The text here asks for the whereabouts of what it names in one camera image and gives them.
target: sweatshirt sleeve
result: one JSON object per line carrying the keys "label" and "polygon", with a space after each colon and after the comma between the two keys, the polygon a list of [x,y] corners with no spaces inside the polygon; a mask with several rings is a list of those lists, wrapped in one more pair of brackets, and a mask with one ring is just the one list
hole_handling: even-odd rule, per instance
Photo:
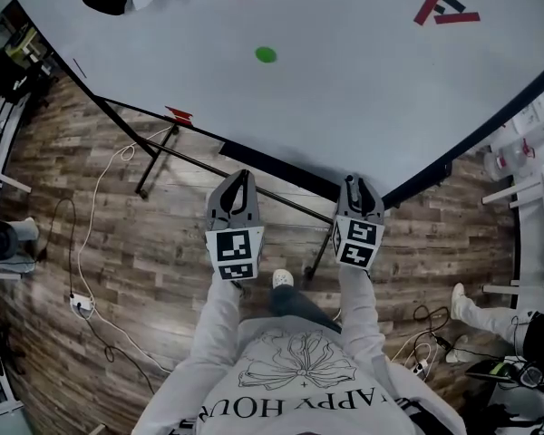
{"label": "sweatshirt sleeve", "polygon": [[209,392],[236,361],[239,290],[212,277],[189,358],[182,361],[148,404],[133,435],[168,435],[184,419],[195,419]]}
{"label": "sweatshirt sleeve", "polygon": [[362,364],[383,354],[384,335],[379,330],[376,300],[369,275],[361,270],[341,266],[341,317],[345,353]]}

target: electrical outlet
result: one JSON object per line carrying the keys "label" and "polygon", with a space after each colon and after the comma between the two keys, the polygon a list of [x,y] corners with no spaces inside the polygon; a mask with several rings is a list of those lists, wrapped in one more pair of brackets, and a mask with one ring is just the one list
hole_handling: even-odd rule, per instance
{"label": "electrical outlet", "polygon": [[91,311],[92,310],[91,298],[89,298],[88,296],[72,294],[71,306],[74,306],[75,308],[81,308],[84,311]]}

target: green ball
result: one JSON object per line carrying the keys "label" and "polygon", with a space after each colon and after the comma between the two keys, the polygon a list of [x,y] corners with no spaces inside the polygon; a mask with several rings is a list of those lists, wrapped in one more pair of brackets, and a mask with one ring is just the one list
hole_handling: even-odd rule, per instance
{"label": "green ball", "polygon": [[273,63],[276,60],[276,52],[270,47],[258,47],[256,49],[256,57],[262,63]]}

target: wooden floor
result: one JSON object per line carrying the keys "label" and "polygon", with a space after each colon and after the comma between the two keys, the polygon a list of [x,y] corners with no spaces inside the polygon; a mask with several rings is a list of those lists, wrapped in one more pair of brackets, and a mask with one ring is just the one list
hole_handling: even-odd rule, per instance
{"label": "wooden floor", "polygon": [[[57,201],[72,198],[78,217],[73,284],[85,293],[76,261],[93,190],[111,155],[130,140],[66,77],[53,87],[48,100],[50,107],[20,130],[6,168],[8,176],[33,191],[27,196],[5,190],[0,218],[33,216],[41,229],[42,246]],[[133,111],[120,113],[144,135],[168,126]],[[173,139],[173,146],[228,172],[241,167],[218,155],[217,141],[188,130]],[[91,239],[83,252],[83,274],[101,314],[172,369],[188,352],[206,299],[211,267],[204,245],[204,212],[206,198],[221,178],[163,157],[149,179],[149,201],[143,201],[134,189],[148,160],[141,150],[129,162],[117,156],[103,178]],[[487,304],[490,298],[482,295],[481,285],[505,285],[511,278],[513,217],[507,206],[481,206],[481,197],[496,189],[481,163],[481,154],[456,160],[453,176],[440,188],[403,203],[387,218],[372,276],[387,335],[385,350],[391,357],[424,328],[413,321],[416,306],[433,310],[447,305],[456,282],[463,282],[469,294]],[[262,172],[255,174],[261,187],[332,216],[333,203]],[[260,279],[244,300],[246,315],[264,313],[274,269],[284,267],[300,274],[313,261],[326,229],[324,223],[268,198],[259,197],[259,205],[267,224],[266,245]],[[0,281],[0,323],[12,325],[12,345],[26,353],[20,361],[25,375],[10,372],[10,380],[36,433],[82,434],[99,423],[113,433],[128,433],[151,392],[124,358],[118,355],[114,363],[105,360],[103,346],[69,308],[71,221],[71,212],[64,207],[53,225],[48,259],[33,274],[20,282]],[[337,312],[340,299],[336,272],[328,248],[306,292],[331,314]],[[160,387],[165,373],[109,325],[98,319],[92,319],[92,325],[139,363],[155,390]],[[450,322],[440,334],[451,341],[466,331],[473,333]],[[473,341],[489,339],[477,333]],[[437,361],[442,358],[438,353]],[[430,376],[429,384],[456,408],[463,405],[464,393],[479,385],[463,371],[462,365],[439,362]]]}

